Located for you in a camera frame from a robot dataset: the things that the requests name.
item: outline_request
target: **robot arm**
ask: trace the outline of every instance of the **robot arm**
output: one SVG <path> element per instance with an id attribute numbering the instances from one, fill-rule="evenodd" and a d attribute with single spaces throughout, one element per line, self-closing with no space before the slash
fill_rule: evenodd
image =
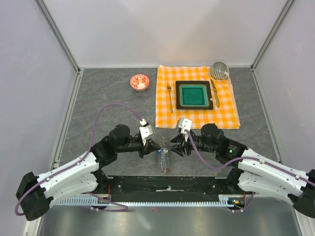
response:
<path id="1" fill-rule="evenodd" d="M 30 192 L 22 201 L 21 208 L 26 219 L 31 221 L 44 215 L 52 206 L 67 198 L 85 192 L 98 191 L 107 186 L 108 178 L 101 170 L 117 160 L 117 153 L 138 151 L 139 156 L 159 150 L 160 147 L 151 138 L 154 130 L 146 122 L 139 128 L 139 133 L 134 137 L 130 135 L 130 129 L 123 124 L 117 125 L 108 136 L 92 146 L 91 151 L 86 152 L 75 160 L 43 174 L 35 176 L 33 172 L 26 174 L 16 193 L 18 200 L 32 186 L 43 181 Z M 60 174 L 49 179 L 56 172 Z"/>
<path id="2" fill-rule="evenodd" d="M 231 191 L 241 189 L 262 193 L 286 201 L 304 215 L 315 217 L 315 170 L 306 173 L 261 156 L 245 145 L 226 138 L 215 124 L 204 125 L 201 135 L 197 136 L 191 131 L 191 124 L 185 118 L 178 121 L 180 134 L 171 140 L 176 143 L 171 146 L 171 151 L 181 156 L 190 155 L 193 149 L 213 152 L 223 164 L 217 169 L 226 165 L 235 168 L 226 179 Z"/>

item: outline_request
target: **table surface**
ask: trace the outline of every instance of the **table surface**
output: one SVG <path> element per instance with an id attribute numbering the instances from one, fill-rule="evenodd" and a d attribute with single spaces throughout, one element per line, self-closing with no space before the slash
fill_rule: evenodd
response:
<path id="1" fill-rule="evenodd" d="M 147 122 L 155 126 L 155 95 L 157 68 L 86 69 L 83 74 L 70 125 L 66 135 L 61 165 L 80 156 L 89 146 L 93 122 L 98 111 L 107 103 L 119 101 L 131 106 Z M 145 91 L 135 91 L 129 81 L 133 75 L 145 74 L 150 85 Z M 231 68 L 236 105 L 241 127 L 224 130 L 225 136 L 247 145 L 256 152 L 276 160 L 275 151 L 260 104 L 257 89 L 249 68 Z M 119 106 L 105 109 L 98 119 L 94 142 L 98 142 L 117 124 L 130 127 L 131 135 L 138 133 L 139 123 L 133 114 Z M 178 134 L 176 129 L 156 128 L 157 142 L 160 136 L 169 140 Z M 202 153 L 209 164 L 220 163 L 212 153 Z M 166 155 L 169 176 L 227 176 L 230 168 L 222 171 L 210 170 L 192 152 L 181 157 L 169 152 Z M 105 167 L 108 175 L 162 175 L 160 158 L 155 153 L 140 159 L 137 152 L 120 153 L 117 161 Z"/>

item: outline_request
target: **square plate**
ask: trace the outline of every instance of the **square plate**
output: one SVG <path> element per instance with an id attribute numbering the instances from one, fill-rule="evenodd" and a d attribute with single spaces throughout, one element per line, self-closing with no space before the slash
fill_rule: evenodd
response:
<path id="1" fill-rule="evenodd" d="M 209 81 L 176 81 L 176 109 L 212 110 Z"/>

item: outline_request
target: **fork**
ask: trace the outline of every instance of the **fork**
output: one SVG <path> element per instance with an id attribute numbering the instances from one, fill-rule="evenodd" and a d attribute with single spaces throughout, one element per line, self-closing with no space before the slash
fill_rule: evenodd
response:
<path id="1" fill-rule="evenodd" d="M 171 102 L 171 113 L 173 113 L 172 98 L 171 98 L 171 91 L 172 91 L 171 83 L 167 84 L 167 91 L 169 92 L 169 101 Z"/>

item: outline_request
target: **red bowl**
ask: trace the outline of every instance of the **red bowl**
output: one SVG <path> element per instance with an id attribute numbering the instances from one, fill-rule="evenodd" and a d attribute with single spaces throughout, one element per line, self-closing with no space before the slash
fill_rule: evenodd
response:
<path id="1" fill-rule="evenodd" d="M 131 87 L 136 91 L 143 91 L 145 90 L 150 83 L 150 79 L 146 75 L 135 75 L 130 80 Z"/>

